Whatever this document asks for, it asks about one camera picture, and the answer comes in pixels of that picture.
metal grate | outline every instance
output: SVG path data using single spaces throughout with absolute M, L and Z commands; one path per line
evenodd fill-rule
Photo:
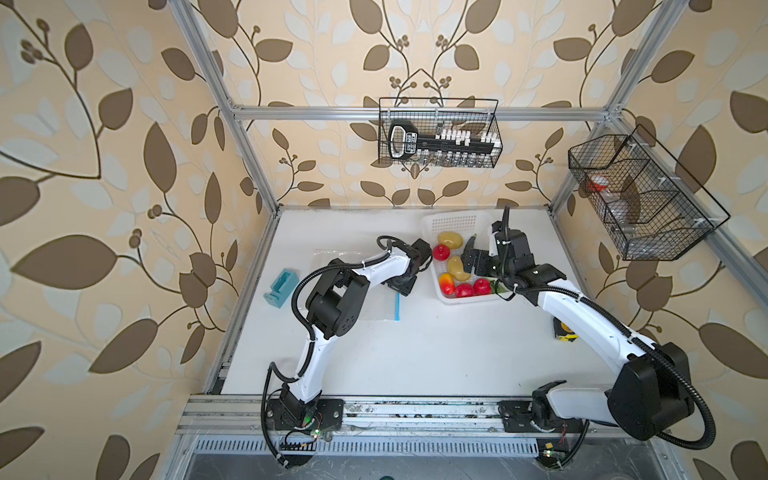
M 449 456 L 449 457 L 538 457 L 536 439 L 529 438 L 424 438 L 336 436 L 318 441 L 317 455 L 337 456 Z M 195 453 L 269 455 L 264 440 L 251 435 L 202 435 Z
M 675 260 L 722 225 L 730 215 L 684 165 L 646 131 L 603 135 L 568 151 L 568 167 L 624 260 Z M 658 144 L 677 162 L 669 175 L 647 148 Z M 707 197 L 704 213 L 686 194 Z
M 502 153 L 497 100 L 379 99 L 379 163 L 493 168 Z

black wire basket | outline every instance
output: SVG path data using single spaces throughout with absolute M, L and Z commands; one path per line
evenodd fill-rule
M 379 99 L 379 163 L 493 168 L 504 145 L 498 100 Z
M 653 146 L 669 156 L 673 173 L 650 154 Z M 623 260 L 676 260 L 730 218 L 642 125 L 629 135 L 603 135 L 572 147 L 568 168 Z

red apple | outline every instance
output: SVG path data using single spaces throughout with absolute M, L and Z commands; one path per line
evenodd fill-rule
M 448 257 L 451 256 L 451 249 L 448 248 L 447 245 L 443 245 L 442 243 L 440 243 L 432 251 L 432 256 L 435 258 L 435 260 L 445 261 L 448 259 Z

white table surface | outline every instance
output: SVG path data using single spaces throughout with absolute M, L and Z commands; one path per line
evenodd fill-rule
M 302 278 L 314 250 L 376 250 L 389 234 L 412 243 L 421 219 L 445 210 L 288 210 L 283 212 L 261 281 L 253 296 L 223 394 L 261 394 L 274 361 L 286 375 L 296 369 L 306 330 L 291 313 L 263 298 L 283 270 Z M 501 219 L 501 210 L 488 211 Z M 528 236 L 538 263 L 551 263 L 574 279 L 545 210 L 515 210 L 510 227 Z M 302 292 L 300 305 L 315 280 Z M 448 306 L 429 271 L 400 301 L 401 321 L 366 321 L 336 344 L 323 380 L 324 395 L 529 396 L 553 380 L 612 383 L 614 376 L 583 341 L 554 339 L 551 316 L 521 296 Z M 279 387 L 273 376 L 271 389 Z

leaf pattern wallpaper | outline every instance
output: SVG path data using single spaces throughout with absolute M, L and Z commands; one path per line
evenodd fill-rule
M 664 142 L 733 215 L 723 229 L 768 268 L 768 5 L 692 1 L 650 63 L 624 115 Z M 701 480 L 768 478 L 768 315 L 705 243 L 674 262 L 624 262 L 585 192 L 560 212 L 598 302 L 690 360 L 717 421 L 708 450 L 685 451 Z M 698 414 L 673 428 L 702 430 Z
M 0 476 L 151 478 L 266 212 L 167 6 L 0 25 Z

